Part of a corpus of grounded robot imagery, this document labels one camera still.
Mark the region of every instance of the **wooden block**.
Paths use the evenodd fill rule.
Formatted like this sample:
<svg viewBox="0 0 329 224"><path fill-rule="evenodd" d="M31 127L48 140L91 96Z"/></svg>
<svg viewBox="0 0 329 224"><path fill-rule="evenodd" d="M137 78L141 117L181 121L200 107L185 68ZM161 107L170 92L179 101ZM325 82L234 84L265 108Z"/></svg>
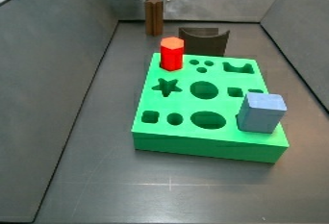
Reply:
<svg viewBox="0 0 329 224"><path fill-rule="evenodd" d="M146 1L146 29L147 35L159 36L163 33L163 1Z"/></svg>

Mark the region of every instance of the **square hole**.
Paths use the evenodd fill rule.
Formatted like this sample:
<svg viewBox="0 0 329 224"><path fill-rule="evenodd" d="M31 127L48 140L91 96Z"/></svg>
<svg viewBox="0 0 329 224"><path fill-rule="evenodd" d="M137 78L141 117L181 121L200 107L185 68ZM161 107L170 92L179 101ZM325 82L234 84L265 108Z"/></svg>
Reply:
<svg viewBox="0 0 329 224"><path fill-rule="evenodd" d="M228 93L230 97L244 97L244 92L241 88L237 87L229 87Z"/></svg>
<svg viewBox="0 0 329 224"><path fill-rule="evenodd" d="M159 112L143 112L142 121L145 123L155 124L159 120Z"/></svg>

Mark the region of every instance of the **shape hole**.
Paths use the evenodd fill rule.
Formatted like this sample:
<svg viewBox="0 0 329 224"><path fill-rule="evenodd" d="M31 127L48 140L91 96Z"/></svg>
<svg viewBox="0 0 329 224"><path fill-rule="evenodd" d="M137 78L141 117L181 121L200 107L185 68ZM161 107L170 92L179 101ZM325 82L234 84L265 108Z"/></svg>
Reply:
<svg viewBox="0 0 329 224"><path fill-rule="evenodd" d="M142 121L145 123L155 124L159 120L159 112L143 112Z"/></svg>
<svg viewBox="0 0 329 224"><path fill-rule="evenodd" d="M244 92L241 88L230 87L228 88L228 93L230 97L244 97Z"/></svg>
<svg viewBox="0 0 329 224"><path fill-rule="evenodd" d="M206 67L198 67L197 71L202 74L208 73L208 68Z"/></svg>
<svg viewBox="0 0 329 224"><path fill-rule="evenodd" d="M158 79L159 85L153 87L153 90L159 90L162 92L163 97L169 97L171 92L181 92L181 88L178 87L179 80L166 81L165 79Z"/></svg>
<svg viewBox="0 0 329 224"><path fill-rule="evenodd" d="M197 112L190 116L196 126L204 129L220 129L226 125L226 120L217 112Z"/></svg>
<svg viewBox="0 0 329 224"><path fill-rule="evenodd" d="M205 65L206 65L206 66L214 66L214 62L212 62L212 61L205 61Z"/></svg>
<svg viewBox="0 0 329 224"><path fill-rule="evenodd" d="M256 92L256 93L264 93L264 91L261 89L249 89L249 92Z"/></svg>
<svg viewBox="0 0 329 224"><path fill-rule="evenodd" d="M173 126L178 126L182 124L182 116L178 113L171 113L167 116L167 121Z"/></svg>
<svg viewBox="0 0 329 224"><path fill-rule="evenodd" d="M253 68L252 68L252 64L246 63L245 66L238 67L238 66L233 66L229 62L224 62L224 71L226 72L232 72L232 73L242 73L242 74L253 74Z"/></svg>
<svg viewBox="0 0 329 224"><path fill-rule="evenodd" d="M193 60L190 61L190 63L192 63L193 65L198 65L198 64L200 64L200 61L196 60L196 59L193 59Z"/></svg>
<svg viewBox="0 0 329 224"><path fill-rule="evenodd" d="M196 82L190 86L190 93L200 99L213 99L218 96L218 88L210 82Z"/></svg>

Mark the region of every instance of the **circular hole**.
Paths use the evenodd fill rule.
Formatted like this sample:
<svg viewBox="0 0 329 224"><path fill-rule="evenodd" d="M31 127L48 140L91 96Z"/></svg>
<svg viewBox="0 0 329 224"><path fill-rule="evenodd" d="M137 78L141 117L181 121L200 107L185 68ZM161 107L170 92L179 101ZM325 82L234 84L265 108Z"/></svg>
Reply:
<svg viewBox="0 0 329 224"><path fill-rule="evenodd" d="M178 113L169 114L167 121L173 126L178 126L182 123L182 116Z"/></svg>
<svg viewBox="0 0 329 224"><path fill-rule="evenodd" d="M226 120L217 112L196 112L190 116L196 126L204 129L220 129L225 126Z"/></svg>
<svg viewBox="0 0 329 224"><path fill-rule="evenodd" d="M200 61L194 59L194 60L190 61L190 63L192 63L193 65L198 65L198 64L200 64Z"/></svg>
<svg viewBox="0 0 329 224"><path fill-rule="evenodd" d="M206 65L206 66L213 66L214 63L213 63L212 61L205 61L205 65Z"/></svg>
<svg viewBox="0 0 329 224"><path fill-rule="evenodd" d="M200 73L204 73L204 74L208 73L208 68L206 67L198 67L197 70L198 70Z"/></svg>
<svg viewBox="0 0 329 224"><path fill-rule="evenodd" d="M192 94L201 99L213 99L218 96L218 88L210 82L196 82L190 86Z"/></svg>

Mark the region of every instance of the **cube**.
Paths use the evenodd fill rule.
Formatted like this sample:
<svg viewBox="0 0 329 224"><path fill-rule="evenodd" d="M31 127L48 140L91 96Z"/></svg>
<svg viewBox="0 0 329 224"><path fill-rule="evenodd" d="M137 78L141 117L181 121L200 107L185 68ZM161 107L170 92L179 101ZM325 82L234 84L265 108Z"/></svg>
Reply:
<svg viewBox="0 0 329 224"><path fill-rule="evenodd" d="M182 69L183 40L165 37L161 41L161 67L167 71Z"/></svg>
<svg viewBox="0 0 329 224"><path fill-rule="evenodd" d="M286 106L280 95L249 92L238 114L240 129L270 134L285 112Z"/></svg>

